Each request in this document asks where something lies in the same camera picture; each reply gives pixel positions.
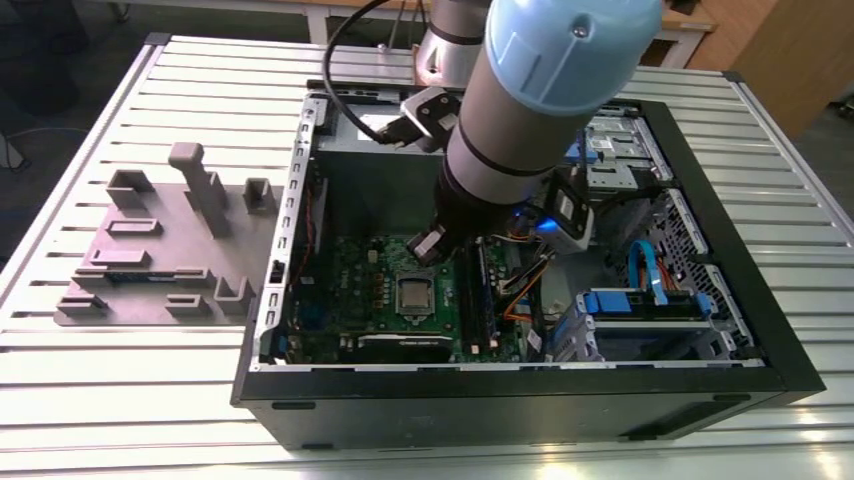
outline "aluminum table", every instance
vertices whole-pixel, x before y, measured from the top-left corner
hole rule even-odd
[[[288,452],[228,404],[239,327],[55,325],[115,170],[179,182],[167,153],[188,141],[204,144],[223,183],[267,177],[283,185],[321,54],[307,44],[163,35],[143,47],[0,276],[0,475],[850,478],[851,222],[750,91],[715,72],[639,69],[622,95],[670,105],[822,372],[829,390],[795,405],[672,442]],[[411,64],[406,51],[343,47],[333,75],[410,84]]]

